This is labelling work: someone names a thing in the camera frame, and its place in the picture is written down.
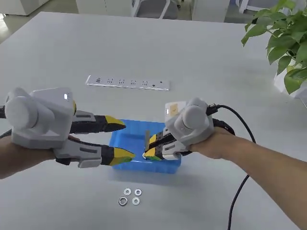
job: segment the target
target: white table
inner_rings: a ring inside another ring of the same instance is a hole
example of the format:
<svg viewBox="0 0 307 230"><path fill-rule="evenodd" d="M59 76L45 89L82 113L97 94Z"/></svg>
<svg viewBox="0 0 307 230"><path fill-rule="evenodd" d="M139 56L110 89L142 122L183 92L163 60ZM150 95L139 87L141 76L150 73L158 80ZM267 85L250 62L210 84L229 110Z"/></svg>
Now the white table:
<svg viewBox="0 0 307 230"><path fill-rule="evenodd" d="M243 48L243 27L42 12L0 45L0 98L16 86L28 91L69 86L79 109L163 122L166 102L199 96L239 111L261 145L307 160L307 111L300 100L274 88L276 68L264 49L268 36ZM84 84L89 74L168 79L171 91L90 87ZM215 117L249 138L230 112ZM1 120L0 131L8 128ZM107 144L110 134L81 138ZM185 157L175 175L49 161L0 181L0 229L223 230L244 176L230 162L197 153ZM142 189L139 206L117 204L126 187ZM232 229L297 228L249 180Z"/></svg>

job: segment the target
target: blue container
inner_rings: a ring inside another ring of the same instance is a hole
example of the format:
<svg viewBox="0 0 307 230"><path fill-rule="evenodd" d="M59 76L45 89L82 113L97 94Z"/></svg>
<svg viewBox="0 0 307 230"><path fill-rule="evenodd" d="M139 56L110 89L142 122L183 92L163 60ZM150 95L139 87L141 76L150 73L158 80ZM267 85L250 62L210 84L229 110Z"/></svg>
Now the blue container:
<svg viewBox="0 0 307 230"><path fill-rule="evenodd" d="M181 159L174 161L150 161L143 158L145 149L145 132L150 131L150 136L161 132L165 127L164 123L122 120L126 128L113 132L110 146L122 148L134 153L135 158L126 163L114 165L114 169L139 170L155 173L173 174L181 165Z"/></svg>

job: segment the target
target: electrical outlet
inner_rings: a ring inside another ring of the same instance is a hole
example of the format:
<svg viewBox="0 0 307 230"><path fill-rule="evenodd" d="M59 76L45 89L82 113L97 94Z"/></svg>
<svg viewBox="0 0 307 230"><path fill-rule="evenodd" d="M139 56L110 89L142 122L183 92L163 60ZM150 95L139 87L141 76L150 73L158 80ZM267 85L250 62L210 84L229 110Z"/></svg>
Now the electrical outlet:
<svg viewBox="0 0 307 230"><path fill-rule="evenodd" d="M143 80L143 81L142 81L142 85L143 85L143 86L148 86L148 81Z"/></svg>
<svg viewBox="0 0 307 230"><path fill-rule="evenodd" d="M113 83L113 78L108 78L106 81L108 84L112 84Z"/></svg>
<svg viewBox="0 0 307 230"><path fill-rule="evenodd" d="M149 80L149 79L128 79L128 78L103 78L94 75L88 76L87 85L119 87L131 89L146 89L146 90L169 90L169 81L167 80Z"/></svg>

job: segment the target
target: green plant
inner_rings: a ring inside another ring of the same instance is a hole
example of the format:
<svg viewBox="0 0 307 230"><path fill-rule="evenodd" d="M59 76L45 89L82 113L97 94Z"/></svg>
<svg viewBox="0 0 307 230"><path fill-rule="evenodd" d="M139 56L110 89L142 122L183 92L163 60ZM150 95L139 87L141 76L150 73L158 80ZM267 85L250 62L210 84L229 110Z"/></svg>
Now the green plant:
<svg viewBox="0 0 307 230"><path fill-rule="evenodd" d="M284 84L289 94L307 79L307 7L293 13L294 7L292 0L279 0L276 6L257 12L254 20L258 23L253 27L248 23L241 40L244 46L250 37L271 34L266 47L269 63L279 60L277 75L287 68ZM289 9L289 15L280 12L284 8ZM295 61L293 66L289 65L291 60Z"/></svg>

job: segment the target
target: metal washer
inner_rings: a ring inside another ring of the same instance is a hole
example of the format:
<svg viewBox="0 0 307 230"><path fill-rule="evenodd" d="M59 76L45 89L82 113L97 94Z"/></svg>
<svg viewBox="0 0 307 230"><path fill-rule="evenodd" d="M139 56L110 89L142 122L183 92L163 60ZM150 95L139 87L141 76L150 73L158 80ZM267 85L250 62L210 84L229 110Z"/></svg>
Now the metal washer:
<svg viewBox="0 0 307 230"><path fill-rule="evenodd" d="M134 194L136 195L136 196L140 196L140 195L142 195L142 190L141 189L136 189L135 191L134 191Z"/></svg>
<svg viewBox="0 0 307 230"><path fill-rule="evenodd" d="M121 198L119 198L118 199L118 204L120 205L120 206L125 206L126 204L128 203L128 199L126 198L126 197L124 197L124 196L122 196Z"/></svg>
<svg viewBox="0 0 307 230"><path fill-rule="evenodd" d="M124 195L129 196L131 194L131 189L125 188Z"/></svg>
<svg viewBox="0 0 307 230"><path fill-rule="evenodd" d="M135 197L135 198L132 199L132 203L133 203L134 205L139 205L140 199L139 199L138 197Z"/></svg>

